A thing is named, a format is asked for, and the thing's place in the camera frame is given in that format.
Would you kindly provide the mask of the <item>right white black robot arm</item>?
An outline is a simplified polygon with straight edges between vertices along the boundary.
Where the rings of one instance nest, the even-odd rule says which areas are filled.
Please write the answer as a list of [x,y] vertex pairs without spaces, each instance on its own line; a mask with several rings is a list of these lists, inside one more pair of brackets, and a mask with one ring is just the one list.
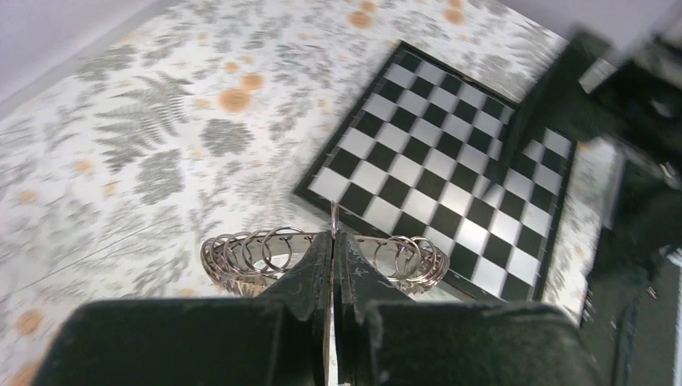
[[655,35],[588,86],[609,50],[590,31],[570,38],[512,114],[497,176],[545,128],[614,147],[581,330],[609,385],[678,385],[681,46]]

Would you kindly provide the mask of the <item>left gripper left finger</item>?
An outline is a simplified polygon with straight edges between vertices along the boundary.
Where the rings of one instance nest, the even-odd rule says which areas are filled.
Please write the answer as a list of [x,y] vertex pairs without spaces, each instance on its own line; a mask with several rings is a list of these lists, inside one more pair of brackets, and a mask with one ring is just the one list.
[[324,385],[331,234],[254,298],[90,302],[72,312],[34,385]]

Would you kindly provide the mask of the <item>black white chessboard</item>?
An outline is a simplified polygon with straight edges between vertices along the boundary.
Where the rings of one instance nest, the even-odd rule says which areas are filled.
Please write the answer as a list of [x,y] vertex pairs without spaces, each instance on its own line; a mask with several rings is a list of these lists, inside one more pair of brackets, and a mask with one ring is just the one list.
[[350,228],[423,236],[479,301],[541,299],[576,145],[537,134],[489,186],[515,103],[401,43],[295,188]]

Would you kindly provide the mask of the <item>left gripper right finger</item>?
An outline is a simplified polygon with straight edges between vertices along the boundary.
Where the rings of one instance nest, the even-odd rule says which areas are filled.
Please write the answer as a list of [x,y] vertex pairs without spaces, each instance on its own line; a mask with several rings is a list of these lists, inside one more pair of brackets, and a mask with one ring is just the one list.
[[541,302],[416,302],[335,235],[339,382],[350,385],[599,385],[578,329]]

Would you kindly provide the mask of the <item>floral patterned table mat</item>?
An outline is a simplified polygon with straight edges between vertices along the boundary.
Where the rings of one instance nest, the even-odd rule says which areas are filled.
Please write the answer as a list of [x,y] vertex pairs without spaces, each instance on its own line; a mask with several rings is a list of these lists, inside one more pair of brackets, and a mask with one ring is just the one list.
[[215,231],[317,226],[290,191],[400,40],[508,97],[560,43],[495,1],[186,1],[1,122],[1,382],[79,305],[214,297]]

